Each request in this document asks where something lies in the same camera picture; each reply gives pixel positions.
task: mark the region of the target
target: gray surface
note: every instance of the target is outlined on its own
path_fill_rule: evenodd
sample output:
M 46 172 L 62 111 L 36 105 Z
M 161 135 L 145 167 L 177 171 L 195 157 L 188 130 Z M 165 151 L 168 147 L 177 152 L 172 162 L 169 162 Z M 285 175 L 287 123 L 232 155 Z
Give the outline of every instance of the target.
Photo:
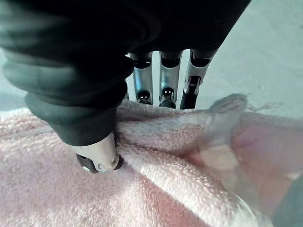
M 177 106 L 182 97 L 189 51 L 182 57 Z M 0 52 L 0 64 L 5 61 Z M 153 55 L 154 104 L 159 101 L 159 53 Z M 127 79 L 130 99 L 133 78 Z M 240 92 L 249 111 L 303 117 L 303 1 L 252 0 L 214 57 L 200 89 L 197 108 Z M 8 84 L 0 71 L 0 110 L 23 106 L 24 92 Z M 303 185 L 297 180 L 274 215 L 277 227 L 303 227 Z

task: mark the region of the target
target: towel fold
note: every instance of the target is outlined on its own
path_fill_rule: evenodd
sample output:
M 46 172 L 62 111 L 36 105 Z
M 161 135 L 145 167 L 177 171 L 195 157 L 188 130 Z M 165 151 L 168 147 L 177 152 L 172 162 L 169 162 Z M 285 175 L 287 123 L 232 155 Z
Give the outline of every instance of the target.
M 125 163 L 96 175 L 27 109 L 2 113 L 0 226 L 270 227 L 226 179 L 248 163 L 249 125 L 291 123 L 243 114 L 245 107 L 240 94 L 205 111 L 124 101 L 115 137 Z

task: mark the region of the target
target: pink towel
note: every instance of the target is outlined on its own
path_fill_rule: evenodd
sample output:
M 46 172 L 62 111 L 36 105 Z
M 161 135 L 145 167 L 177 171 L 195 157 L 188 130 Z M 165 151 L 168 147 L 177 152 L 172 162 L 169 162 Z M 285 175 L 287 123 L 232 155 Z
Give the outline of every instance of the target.
M 243 114 L 245 106 L 246 98 L 239 94 L 215 102 L 206 111 L 124 101 L 117 111 L 116 141 L 125 163 L 117 171 L 96 175 L 83 171 L 69 146 L 27 109 L 4 113 L 0 117 L 0 226 L 272 226 L 258 206 L 249 206 L 236 194 L 239 182 L 233 183 L 229 173 L 236 173 L 241 163 L 255 180 L 256 190 L 268 193 L 270 185 L 258 188 L 264 184 L 265 170 L 254 173 L 252 162 L 261 160 L 266 176 L 300 171 L 301 153 L 283 167 L 279 167 L 283 159 L 275 159 L 270 170 L 266 162 L 272 154 L 262 155 L 276 142 L 279 146 L 274 150 L 281 155 L 293 148 L 290 143 L 303 145 L 299 138 L 303 127 Z M 283 127 L 297 128 L 282 133 Z M 289 144 L 279 141 L 285 134 L 286 140 L 291 138 Z

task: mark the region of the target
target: robotic hand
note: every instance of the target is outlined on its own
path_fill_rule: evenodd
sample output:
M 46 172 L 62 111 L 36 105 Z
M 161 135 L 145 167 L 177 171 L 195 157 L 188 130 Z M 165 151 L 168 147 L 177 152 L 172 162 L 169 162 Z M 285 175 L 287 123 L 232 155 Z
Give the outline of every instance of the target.
M 92 173 L 118 169 L 116 108 L 134 72 L 137 101 L 176 108 L 180 59 L 191 50 L 181 109 L 194 108 L 207 67 L 250 0 L 2 0 L 4 75 Z

